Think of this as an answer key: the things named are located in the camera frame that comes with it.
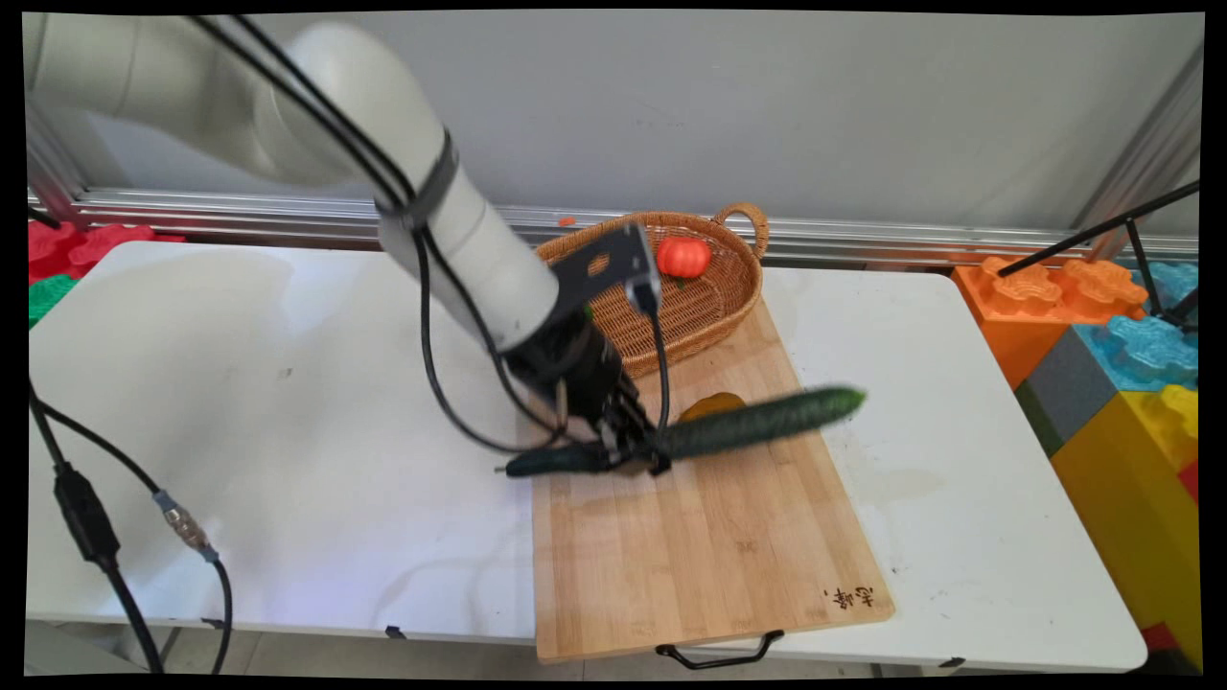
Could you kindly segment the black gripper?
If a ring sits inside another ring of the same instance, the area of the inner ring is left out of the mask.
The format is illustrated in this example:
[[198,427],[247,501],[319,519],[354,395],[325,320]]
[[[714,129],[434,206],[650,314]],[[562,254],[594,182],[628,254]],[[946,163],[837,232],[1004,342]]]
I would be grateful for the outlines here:
[[573,417],[587,421],[602,441],[610,474],[670,471],[667,440],[652,435],[653,425],[618,350],[587,309],[571,311],[540,328],[503,359],[517,381],[544,399],[552,426],[560,405],[566,406],[564,426]]

